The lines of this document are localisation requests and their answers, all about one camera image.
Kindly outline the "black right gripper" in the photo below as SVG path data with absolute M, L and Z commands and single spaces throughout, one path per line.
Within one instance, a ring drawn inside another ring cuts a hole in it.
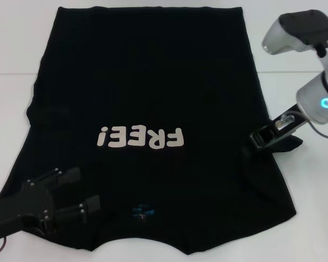
M 250 134 L 250 140 L 256 150 L 269 148 L 286 138 L 307 123 L 297 105 L 292 106 L 275 118 L 269 126 L 264 126 Z

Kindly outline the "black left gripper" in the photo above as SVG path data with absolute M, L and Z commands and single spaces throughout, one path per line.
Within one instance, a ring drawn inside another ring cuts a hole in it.
M 16 194 L 0 199 L 0 237 L 34 229 L 42 235 L 49 235 L 55 227 L 87 222 L 87 217 L 100 210 L 99 195 L 84 202 L 55 211 L 55 205 L 47 188 L 81 180 L 78 167 L 69 170 L 54 168 L 35 178 L 29 178 L 27 185 Z

